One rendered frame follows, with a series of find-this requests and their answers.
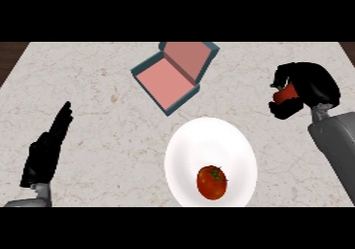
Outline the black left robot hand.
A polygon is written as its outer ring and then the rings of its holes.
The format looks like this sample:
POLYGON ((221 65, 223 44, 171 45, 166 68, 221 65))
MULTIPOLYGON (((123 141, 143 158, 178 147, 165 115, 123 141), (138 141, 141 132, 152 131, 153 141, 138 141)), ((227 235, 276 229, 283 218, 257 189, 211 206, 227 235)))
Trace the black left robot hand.
POLYGON ((61 146, 73 119, 72 102, 67 101, 50 130, 41 134, 38 140, 29 146, 22 179, 23 188, 30 188, 38 183, 48 184, 54 178, 61 146))

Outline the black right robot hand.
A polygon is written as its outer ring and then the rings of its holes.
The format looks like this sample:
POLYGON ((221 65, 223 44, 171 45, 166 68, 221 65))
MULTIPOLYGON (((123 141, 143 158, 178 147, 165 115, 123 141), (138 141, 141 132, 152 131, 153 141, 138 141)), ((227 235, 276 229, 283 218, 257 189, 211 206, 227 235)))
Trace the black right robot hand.
POLYGON ((298 98, 288 99, 282 104, 270 103, 276 117, 286 120, 308 105, 320 104, 335 108, 339 105, 341 91, 327 69, 313 62, 291 62, 279 66, 273 88, 283 89, 293 83, 298 98))

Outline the red bell pepper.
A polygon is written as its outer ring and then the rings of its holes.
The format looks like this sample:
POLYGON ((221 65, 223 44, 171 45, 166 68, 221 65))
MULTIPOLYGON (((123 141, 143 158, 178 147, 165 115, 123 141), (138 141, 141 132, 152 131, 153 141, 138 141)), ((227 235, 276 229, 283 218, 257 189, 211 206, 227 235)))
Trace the red bell pepper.
POLYGON ((288 99, 298 98, 293 83, 289 83, 283 89, 274 93, 274 102, 282 104, 288 99))

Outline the open pink cardboard box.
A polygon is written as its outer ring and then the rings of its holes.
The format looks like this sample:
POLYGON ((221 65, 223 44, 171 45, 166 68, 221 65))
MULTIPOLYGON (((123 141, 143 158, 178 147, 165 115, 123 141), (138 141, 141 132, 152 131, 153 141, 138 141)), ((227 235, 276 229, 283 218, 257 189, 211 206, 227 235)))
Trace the open pink cardboard box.
POLYGON ((166 116, 200 91, 200 81, 220 49, 214 42, 162 42, 159 52, 131 69, 166 116))

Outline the white plate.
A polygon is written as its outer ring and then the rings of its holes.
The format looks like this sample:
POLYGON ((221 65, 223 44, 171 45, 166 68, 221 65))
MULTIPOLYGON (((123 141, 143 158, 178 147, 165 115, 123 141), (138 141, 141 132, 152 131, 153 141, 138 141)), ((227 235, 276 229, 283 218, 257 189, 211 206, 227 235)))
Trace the white plate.
POLYGON ((166 179, 181 206, 245 207, 255 193, 258 163, 251 143, 224 120, 199 118, 178 129, 166 150, 166 179), (227 175, 224 196, 209 200, 197 189, 197 174, 217 166, 227 175))

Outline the red tomato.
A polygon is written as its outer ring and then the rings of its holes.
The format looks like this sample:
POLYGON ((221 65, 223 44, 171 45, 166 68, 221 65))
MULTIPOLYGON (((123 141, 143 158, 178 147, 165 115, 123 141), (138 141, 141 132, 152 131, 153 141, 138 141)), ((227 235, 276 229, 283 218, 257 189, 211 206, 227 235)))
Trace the red tomato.
POLYGON ((211 200, 218 200, 227 193, 228 178, 220 167, 205 166, 197 173, 199 193, 211 200))

